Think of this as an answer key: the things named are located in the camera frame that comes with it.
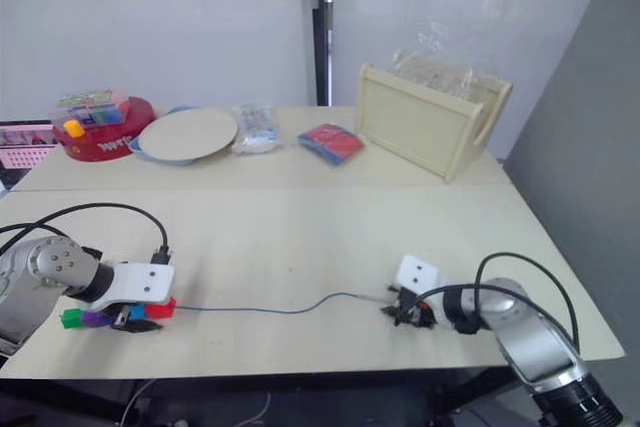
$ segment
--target red container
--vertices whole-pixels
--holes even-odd
[[[155,120],[153,107],[144,99],[129,97],[129,113],[123,124],[86,129],[82,137],[73,138],[64,130],[53,128],[53,135],[71,158],[83,162],[100,162],[129,155],[129,142]]]

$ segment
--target table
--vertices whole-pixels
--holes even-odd
[[[390,299],[412,253],[459,281],[487,254],[510,250],[546,265],[571,295],[583,357],[624,355],[619,342],[499,165],[484,154],[457,181],[442,180],[374,145],[342,168],[291,145],[320,122],[349,127],[349,108],[280,109],[285,143],[263,156],[185,167],[133,156],[82,164],[52,153],[0,202],[2,223],[84,202],[137,205],[166,226],[180,304],[294,309],[336,291]],[[147,261],[159,236],[133,213],[95,209],[54,225],[107,257]],[[539,272],[496,260],[489,276],[519,281],[564,325],[562,298]],[[297,316],[178,311],[162,331],[64,331],[56,312],[0,370],[0,378],[150,378],[499,366],[491,333],[462,336],[393,327],[378,304],[333,299]]]
[[[324,122],[355,130],[349,107],[280,107],[284,148],[268,155],[210,156],[189,166],[142,162],[130,155],[107,162],[78,162],[60,148],[16,185],[14,192],[39,190],[197,190],[218,188],[302,188],[443,185],[441,177],[370,144],[353,162],[336,168],[313,158],[297,136]],[[456,179],[456,184],[508,184],[488,153]]]

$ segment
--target black cable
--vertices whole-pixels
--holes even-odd
[[[133,205],[128,205],[128,204],[119,204],[115,202],[92,202],[89,204],[74,205],[72,207],[67,207],[66,209],[58,210],[57,212],[49,214],[29,224],[28,227],[25,227],[21,232],[11,237],[7,242],[5,242],[5,244],[2,247],[0,247],[0,256],[2,256],[7,250],[9,250],[16,242],[18,242],[20,239],[25,237],[29,232],[32,232],[35,229],[39,229],[40,227],[45,225],[47,222],[53,219],[57,219],[58,217],[61,217],[63,215],[70,214],[71,212],[77,212],[78,210],[85,210],[85,209],[93,209],[97,207],[113,207],[116,209],[132,210],[141,215],[144,215],[146,218],[151,220],[151,222],[156,224],[156,226],[158,227],[158,230],[160,230],[160,234],[162,235],[162,246],[160,247],[160,249],[167,250],[167,251],[169,250],[169,241],[167,240],[167,231],[164,229],[164,226],[160,223],[160,221],[150,213],[146,212],[145,210],[142,210],[139,207],[135,207]]]
[[[5,232],[9,232],[11,230],[26,229],[30,225],[31,224],[27,223],[27,222],[22,223],[22,224],[5,225],[4,227],[0,227],[0,234],[4,234]],[[67,234],[62,232],[60,229],[56,229],[55,227],[53,227],[51,225],[42,225],[42,226],[40,226],[38,228],[42,229],[42,230],[48,230],[52,234],[60,235],[62,237],[69,237]]]
[[[545,274],[549,279],[551,279],[551,281],[555,284],[555,286],[558,288],[558,290],[562,294],[562,297],[564,298],[564,301],[567,304],[567,310],[569,311],[569,318],[571,319],[571,334],[572,334],[571,339],[573,340],[573,345],[575,346],[576,351],[580,353],[580,334],[578,332],[578,319],[576,317],[576,310],[573,307],[573,302],[571,302],[571,297],[569,297],[569,294],[565,290],[564,286],[557,279],[557,277],[553,275],[542,264],[536,262],[533,259],[530,259],[526,255],[516,254],[515,252],[496,252],[495,254],[487,255],[484,259],[482,259],[482,262],[480,262],[480,265],[478,266],[478,270],[476,272],[476,284],[480,284],[482,282],[482,274],[487,264],[491,260],[498,257],[514,257],[516,259],[524,260],[525,262],[528,262],[529,264],[536,267],[543,274]],[[475,290],[474,297],[475,297],[474,307],[475,307],[476,316],[477,316],[476,321],[479,323],[480,322],[480,296],[478,295],[478,289]]]
[[[478,419],[483,425],[486,427],[493,427],[487,419],[484,418],[484,415],[480,415],[480,413],[475,409],[467,409],[469,412],[473,414],[473,416]]]
[[[498,287],[497,285],[491,285],[491,284],[476,284],[476,283],[451,284],[451,285],[443,285],[442,287],[431,289],[423,294],[418,295],[415,299],[413,299],[413,301],[409,305],[407,305],[404,309],[398,312],[398,315],[396,316],[396,322],[398,322],[398,319],[401,319],[402,317],[404,317],[411,309],[413,309],[414,307],[417,307],[417,305],[423,300],[425,300],[427,297],[431,297],[432,295],[440,294],[442,292],[459,291],[462,289],[492,290],[494,292],[500,292],[502,294],[506,294],[510,297],[513,297],[514,299],[517,299],[521,302],[524,302],[529,307],[531,307],[536,312],[538,312],[540,315],[542,315],[544,318],[546,318],[549,322],[551,322],[558,329],[558,331],[560,331],[560,333],[565,336],[567,341],[571,341],[571,337],[569,337],[569,334],[567,333],[566,329],[560,324],[560,322],[558,322],[553,315],[551,315],[549,312],[544,310],[542,307],[536,304],[529,297],[526,297],[517,292],[514,292],[513,290],[505,289],[504,287]]]

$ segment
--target gray wall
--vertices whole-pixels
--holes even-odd
[[[505,169],[624,345],[593,370],[635,420],[639,167],[640,0],[591,0]]]

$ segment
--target red clip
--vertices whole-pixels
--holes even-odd
[[[144,313],[150,319],[168,319],[176,310],[176,299],[171,297],[166,304],[145,304]]]

